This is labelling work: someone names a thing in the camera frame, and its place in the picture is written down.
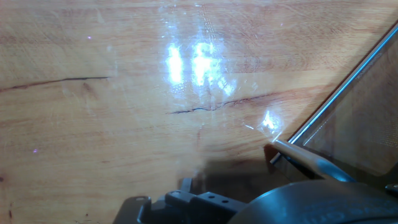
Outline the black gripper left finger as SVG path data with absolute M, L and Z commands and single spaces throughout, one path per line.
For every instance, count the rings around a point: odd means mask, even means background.
M 155 202 L 149 196 L 127 198 L 121 205 L 113 224 L 159 223 L 155 211 L 165 208 L 165 197 Z

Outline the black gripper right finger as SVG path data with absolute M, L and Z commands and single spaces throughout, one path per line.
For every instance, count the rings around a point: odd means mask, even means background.
M 194 194 L 193 179 L 184 178 L 178 190 L 165 194 L 165 204 L 177 211 L 180 223 L 228 223 L 246 203 L 213 192 Z

